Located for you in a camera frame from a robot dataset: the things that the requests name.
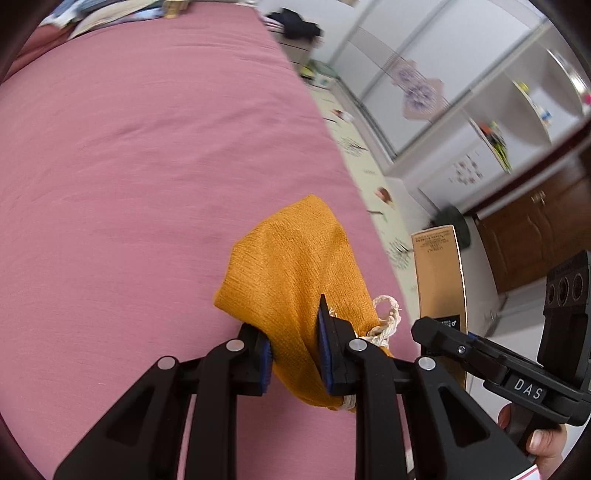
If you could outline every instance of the bed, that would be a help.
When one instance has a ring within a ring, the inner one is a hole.
[[[212,302],[232,245],[310,193],[345,227],[370,294],[402,304],[323,119],[253,8],[193,4],[49,51],[0,86],[0,145],[0,412],[47,479],[156,359],[235,336]],[[390,345],[414,359],[401,306]],[[241,479],[353,478],[353,414],[274,379],[238,415]]]

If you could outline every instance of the white drawstring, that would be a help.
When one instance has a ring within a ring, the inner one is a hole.
[[[388,316],[386,318],[380,318],[377,327],[372,328],[366,336],[359,337],[369,342],[373,345],[379,347],[388,347],[388,341],[392,335],[396,333],[396,329],[400,324],[400,305],[396,299],[389,295],[380,295],[379,297],[374,298],[374,308],[378,306],[378,304],[382,303],[383,301],[388,301],[390,303],[390,310],[388,312]],[[334,310],[330,309],[330,314],[334,314]],[[351,410],[355,408],[356,404],[356,397],[355,395],[345,395],[343,397],[343,404],[337,408],[337,410]]]

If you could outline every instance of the door handle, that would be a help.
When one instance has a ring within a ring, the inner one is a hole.
[[[531,198],[531,201],[534,203],[541,203],[542,206],[544,206],[546,205],[545,199],[546,193],[544,192],[544,190],[540,190],[539,192],[534,193],[533,197]]]

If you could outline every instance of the brown wooden door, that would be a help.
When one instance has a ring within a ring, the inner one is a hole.
[[[552,267],[591,249],[591,150],[480,220],[478,231],[499,293],[545,277]]]

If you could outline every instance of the fingernail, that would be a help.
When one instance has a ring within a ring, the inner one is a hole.
[[[539,430],[536,430],[531,436],[530,449],[537,450],[541,443],[542,443],[542,432],[540,432]]]

